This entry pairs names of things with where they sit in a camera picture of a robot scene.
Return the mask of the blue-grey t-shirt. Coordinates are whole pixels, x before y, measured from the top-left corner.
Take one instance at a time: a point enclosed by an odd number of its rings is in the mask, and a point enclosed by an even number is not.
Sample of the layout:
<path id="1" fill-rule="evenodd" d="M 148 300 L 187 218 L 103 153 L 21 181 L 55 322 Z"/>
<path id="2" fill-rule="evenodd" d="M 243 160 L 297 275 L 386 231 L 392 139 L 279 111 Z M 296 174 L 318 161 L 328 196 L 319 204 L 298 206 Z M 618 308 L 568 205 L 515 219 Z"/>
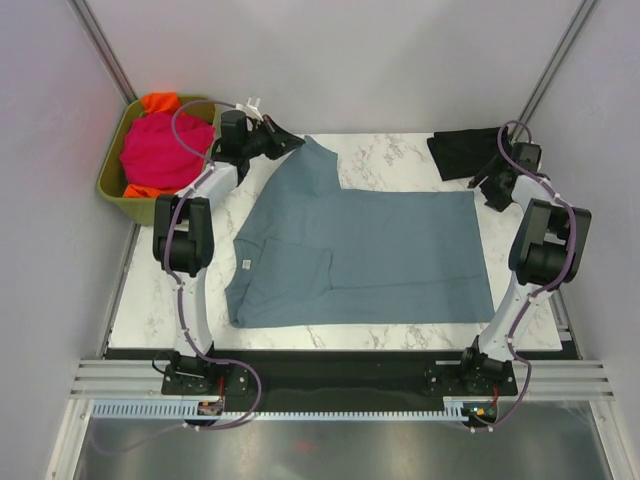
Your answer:
<path id="1" fill-rule="evenodd" d="M 266 182 L 234 239 L 233 326 L 493 317 L 471 193 L 345 189 L 337 168 L 307 139 Z"/>

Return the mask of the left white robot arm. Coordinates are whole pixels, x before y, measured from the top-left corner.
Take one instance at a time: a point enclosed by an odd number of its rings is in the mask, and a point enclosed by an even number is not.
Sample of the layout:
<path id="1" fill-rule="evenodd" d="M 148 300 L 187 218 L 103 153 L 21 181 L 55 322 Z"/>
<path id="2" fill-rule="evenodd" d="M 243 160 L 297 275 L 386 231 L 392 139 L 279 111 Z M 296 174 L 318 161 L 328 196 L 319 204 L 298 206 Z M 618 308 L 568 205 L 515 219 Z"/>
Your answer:
<path id="1" fill-rule="evenodd" d="M 211 395 L 219 389 L 217 365 L 203 359 L 215 351 L 206 308 L 206 273 L 215 249 L 212 209 L 242 183 L 253 158 L 278 160 L 304 143 L 268 115 L 227 111 L 203 172 L 178 193 L 156 199 L 152 251 L 168 277 L 176 317 L 164 395 Z"/>

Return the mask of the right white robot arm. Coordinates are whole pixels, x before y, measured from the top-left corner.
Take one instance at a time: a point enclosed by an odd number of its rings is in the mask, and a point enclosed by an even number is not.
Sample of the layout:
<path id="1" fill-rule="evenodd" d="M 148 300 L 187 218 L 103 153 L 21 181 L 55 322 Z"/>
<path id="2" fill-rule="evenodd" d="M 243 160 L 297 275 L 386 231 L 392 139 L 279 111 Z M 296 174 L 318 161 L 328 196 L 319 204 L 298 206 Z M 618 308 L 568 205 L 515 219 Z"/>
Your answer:
<path id="1" fill-rule="evenodd" d="M 518 334 L 542 301 L 575 278 L 592 221 L 592 213 L 567 203 L 536 164 L 507 163 L 501 171 L 514 178 L 510 198 L 523 218 L 509 252 L 507 291 L 458 367 L 460 386 L 473 394 L 515 393 L 512 362 Z"/>

